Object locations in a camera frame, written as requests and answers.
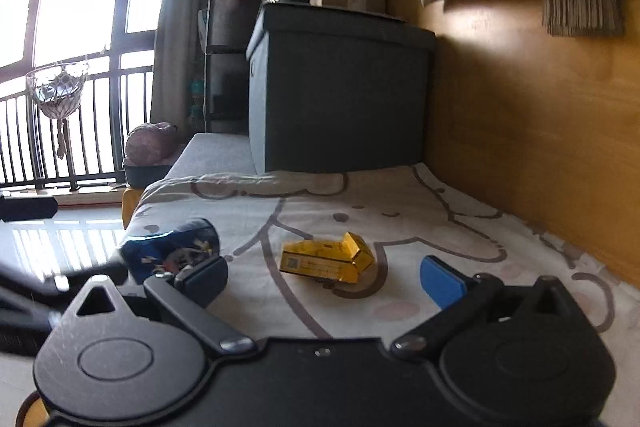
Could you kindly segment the blue drink can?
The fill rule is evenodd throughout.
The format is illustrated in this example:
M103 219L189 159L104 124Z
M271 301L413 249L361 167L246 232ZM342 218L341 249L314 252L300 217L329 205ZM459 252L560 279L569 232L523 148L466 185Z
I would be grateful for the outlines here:
M214 226L198 218L168 232L130 236L120 245L119 254L134 280L141 284L155 274L177 274L215 258L219 248Z

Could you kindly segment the yellow cigarette box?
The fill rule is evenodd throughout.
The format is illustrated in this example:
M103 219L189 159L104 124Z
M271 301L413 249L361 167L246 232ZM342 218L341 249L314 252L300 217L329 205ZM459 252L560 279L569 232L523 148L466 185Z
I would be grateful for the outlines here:
M356 284L374 263L363 238L346 232L340 241L304 241L282 247L279 270L322 281Z

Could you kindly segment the hanging net basket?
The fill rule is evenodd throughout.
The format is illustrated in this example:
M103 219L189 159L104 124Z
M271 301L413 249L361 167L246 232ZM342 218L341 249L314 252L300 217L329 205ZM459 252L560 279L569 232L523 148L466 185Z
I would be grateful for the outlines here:
M82 90L89 78L87 62L54 63L26 75L27 91L44 116L56 122L55 154L64 159L70 150L65 126L80 106Z

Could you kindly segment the pink cushion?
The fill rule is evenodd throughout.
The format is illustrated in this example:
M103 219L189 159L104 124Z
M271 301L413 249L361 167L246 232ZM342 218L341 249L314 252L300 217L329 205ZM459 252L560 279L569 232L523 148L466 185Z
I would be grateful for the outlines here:
M169 158L178 148L177 128L166 121L140 124L127 136L125 165L149 167Z

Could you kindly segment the black balcony railing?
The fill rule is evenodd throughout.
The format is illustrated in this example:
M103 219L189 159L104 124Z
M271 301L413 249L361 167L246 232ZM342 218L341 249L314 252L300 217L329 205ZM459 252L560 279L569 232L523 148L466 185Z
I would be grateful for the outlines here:
M90 75L68 117L70 157L59 158L58 123L32 101L24 78L1 87L1 186L69 188L125 181L125 141L149 120L150 65Z

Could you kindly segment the cartoon print bed sheet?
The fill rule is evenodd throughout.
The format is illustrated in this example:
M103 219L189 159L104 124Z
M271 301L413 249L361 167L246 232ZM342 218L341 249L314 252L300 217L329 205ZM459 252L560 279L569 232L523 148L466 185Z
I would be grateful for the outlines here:
M385 341L435 314L420 284L434 255L458 271L510 285L559 277L616 364L603 419L639 421L639 293L605 265L542 228L442 183L422 164L349 173L257 176L246 154L229 164L229 141L197 136L132 214L128 237L165 233L203 218L217 230L229 282L210 309L254 338L378 337ZM359 283L282 273L282 247L360 235L374 254Z

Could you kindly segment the wooden bed backboard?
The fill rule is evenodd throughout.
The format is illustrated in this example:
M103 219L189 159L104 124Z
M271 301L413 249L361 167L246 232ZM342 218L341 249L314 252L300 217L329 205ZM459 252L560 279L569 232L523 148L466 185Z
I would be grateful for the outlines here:
M436 36L427 166L639 280L639 0L620 38L560 38L542 0L390 0Z

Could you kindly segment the grey curtain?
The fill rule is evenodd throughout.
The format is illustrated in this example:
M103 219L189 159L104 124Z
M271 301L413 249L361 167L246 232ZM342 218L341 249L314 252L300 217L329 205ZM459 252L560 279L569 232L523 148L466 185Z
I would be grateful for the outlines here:
M198 11L206 0L162 0L155 34L151 121L177 128L178 140L196 130L189 122L191 83L200 60Z

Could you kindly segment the dark storage box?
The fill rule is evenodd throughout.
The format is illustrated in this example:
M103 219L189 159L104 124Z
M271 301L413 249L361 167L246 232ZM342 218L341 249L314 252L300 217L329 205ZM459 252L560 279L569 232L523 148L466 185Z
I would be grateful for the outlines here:
M265 4L246 50L255 168L329 173L422 160L434 32L397 18Z

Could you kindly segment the fringed brown blanket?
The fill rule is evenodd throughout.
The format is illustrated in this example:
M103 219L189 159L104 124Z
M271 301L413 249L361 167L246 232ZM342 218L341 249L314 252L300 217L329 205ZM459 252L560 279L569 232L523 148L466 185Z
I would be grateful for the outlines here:
M542 26L553 37L621 37L620 0L542 0Z

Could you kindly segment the dark drawer tower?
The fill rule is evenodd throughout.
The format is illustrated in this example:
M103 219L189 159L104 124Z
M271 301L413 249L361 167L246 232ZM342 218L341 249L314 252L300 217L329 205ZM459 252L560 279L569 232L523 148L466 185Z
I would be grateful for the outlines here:
M245 51L262 0L207 0L204 11L204 124L209 132L244 133L248 114Z

